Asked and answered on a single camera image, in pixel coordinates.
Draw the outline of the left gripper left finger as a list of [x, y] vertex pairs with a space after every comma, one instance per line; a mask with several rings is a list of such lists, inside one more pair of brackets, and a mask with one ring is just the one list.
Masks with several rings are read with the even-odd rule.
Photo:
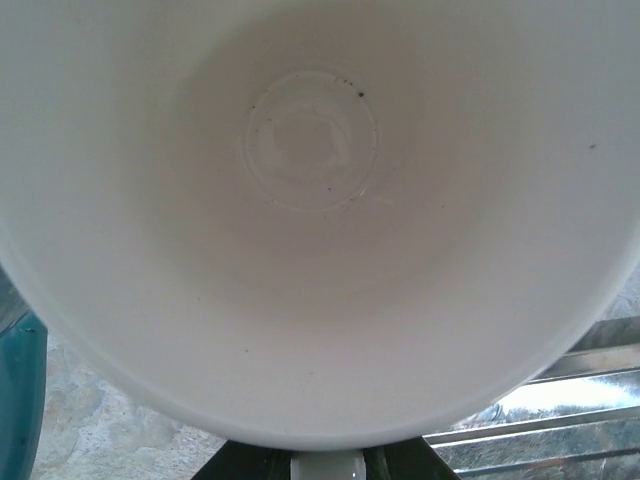
[[193, 480], [271, 480], [291, 478], [288, 450], [226, 441]]

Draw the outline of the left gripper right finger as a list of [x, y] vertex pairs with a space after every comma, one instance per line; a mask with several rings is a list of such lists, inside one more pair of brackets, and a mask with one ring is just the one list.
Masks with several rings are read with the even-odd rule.
[[367, 479], [455, 480], [455, 472], [422, 438], [363, 450]]

